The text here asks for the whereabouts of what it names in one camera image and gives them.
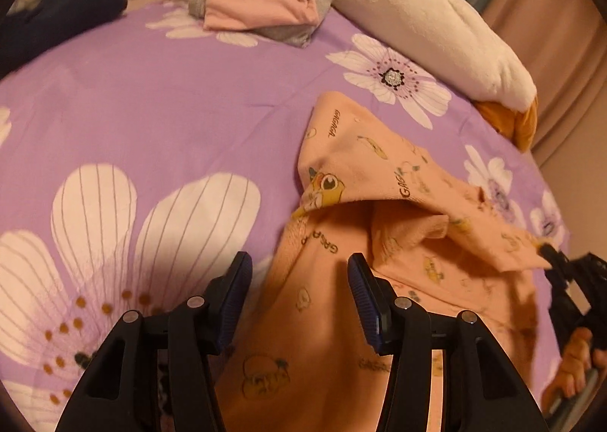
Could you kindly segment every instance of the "navy blue cloth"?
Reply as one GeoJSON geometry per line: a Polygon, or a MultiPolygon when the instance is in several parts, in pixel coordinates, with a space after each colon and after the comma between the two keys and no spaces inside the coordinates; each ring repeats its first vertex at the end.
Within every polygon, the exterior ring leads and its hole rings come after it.
{"type": "Polygon", "coordinates": [[[43,52],[116,19],[126,0],[41,0],[0,24],[0,79],[43,52]]]}

